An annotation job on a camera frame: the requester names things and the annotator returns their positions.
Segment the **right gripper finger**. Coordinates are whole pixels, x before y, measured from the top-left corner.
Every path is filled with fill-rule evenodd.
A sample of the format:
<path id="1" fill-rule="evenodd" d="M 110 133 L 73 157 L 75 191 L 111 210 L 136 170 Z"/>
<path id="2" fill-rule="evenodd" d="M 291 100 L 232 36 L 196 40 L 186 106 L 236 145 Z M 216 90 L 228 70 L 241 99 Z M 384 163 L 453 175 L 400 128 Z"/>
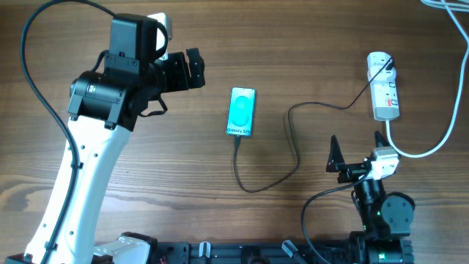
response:
<path id="1" fill-rule="evenodd" d="M 379 131 L 374 132 L 374 140 L 375 140 L 376 147 L 390 147 L 391 146 L 388 140 Z"/>
<path id="2" fill-rule="evenodd" d="M 345 161 L 341 153 L 338 139 L 335 135 L 330 138 L 330 153 L 326 166 L 326 172 L 340 172 L 345 170 Z"/>

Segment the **turquoise screen smartphone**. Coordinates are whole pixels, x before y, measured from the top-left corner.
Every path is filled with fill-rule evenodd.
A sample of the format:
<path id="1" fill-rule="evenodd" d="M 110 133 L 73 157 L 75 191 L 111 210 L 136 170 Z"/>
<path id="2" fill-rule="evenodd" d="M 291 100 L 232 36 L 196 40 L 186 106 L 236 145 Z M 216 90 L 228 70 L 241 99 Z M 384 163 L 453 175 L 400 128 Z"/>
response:
<path id="1" fill-rule="evenodd" d="M 233 87 L 229 102 L 226 133 L 234 136 L 250 136 L 253 128 L 256 90 Z"/>

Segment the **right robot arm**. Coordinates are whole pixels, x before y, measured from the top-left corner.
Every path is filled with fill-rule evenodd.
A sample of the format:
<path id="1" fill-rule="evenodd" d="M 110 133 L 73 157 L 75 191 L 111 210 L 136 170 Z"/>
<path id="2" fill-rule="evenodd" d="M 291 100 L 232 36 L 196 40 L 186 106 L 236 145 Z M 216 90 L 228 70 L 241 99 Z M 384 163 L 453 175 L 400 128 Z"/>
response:
<path id="1" fill-rule="evenodd" d="M 330 139 L 327 172 L 337 172 L 339 183 L 352 184 L 352 201 L 363 229 L 351 232 L 348 240 L 349 263 L 414 263 L 410 235 L 416 204 L 402 192 L 386 192 L 383 181 L 395 174 L 400 162 L 397 151 L 383 135 L 374 133 L 376 147 L 360 163 L 347 164 L 338 139 Z"/>

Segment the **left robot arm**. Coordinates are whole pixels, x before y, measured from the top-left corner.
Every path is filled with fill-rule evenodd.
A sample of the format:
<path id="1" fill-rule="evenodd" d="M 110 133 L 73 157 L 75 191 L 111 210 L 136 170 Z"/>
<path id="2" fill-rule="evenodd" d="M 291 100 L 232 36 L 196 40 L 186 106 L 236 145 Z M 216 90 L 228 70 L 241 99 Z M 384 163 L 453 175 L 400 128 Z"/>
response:
<path id="1" fill-rule="evenodd" d="M 169 53 L 171 21 L 165 13 L 118 14 L 110 46 L 97 65 L 71 85 L 67 143 L 43 219 L 25 252 L 8 263 L 156 263 L 155 238 L 126 232 L 94 244 L 97 218 L 117 159 L 149 102 L 165 92 L 203 87 L 197 48 Z"/>

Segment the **white power strip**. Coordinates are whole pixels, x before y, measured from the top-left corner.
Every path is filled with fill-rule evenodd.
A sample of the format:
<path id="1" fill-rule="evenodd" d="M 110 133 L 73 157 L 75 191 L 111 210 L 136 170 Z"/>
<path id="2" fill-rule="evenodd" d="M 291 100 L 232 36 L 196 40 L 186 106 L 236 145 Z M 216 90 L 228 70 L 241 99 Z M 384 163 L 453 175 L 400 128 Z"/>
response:
<path id="1" fill-rule="evenodd" d="M 367 78 L 371 89 L 372 109 L 376 121 L 399 117 L 394 58 L 382 51 L 367 56 Z"/>

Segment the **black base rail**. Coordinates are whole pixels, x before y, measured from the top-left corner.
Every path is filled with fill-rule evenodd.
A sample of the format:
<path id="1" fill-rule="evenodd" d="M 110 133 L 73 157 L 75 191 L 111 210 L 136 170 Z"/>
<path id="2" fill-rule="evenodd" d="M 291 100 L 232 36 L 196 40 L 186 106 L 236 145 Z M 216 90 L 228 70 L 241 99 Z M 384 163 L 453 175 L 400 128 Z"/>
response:
<path id="1" fill-rule="evenodd" d="M 415 262 L 409 241 L 319 241 L 307 243 L 160 242 L 150 258 L 157 264 L 383 263 Z"/>

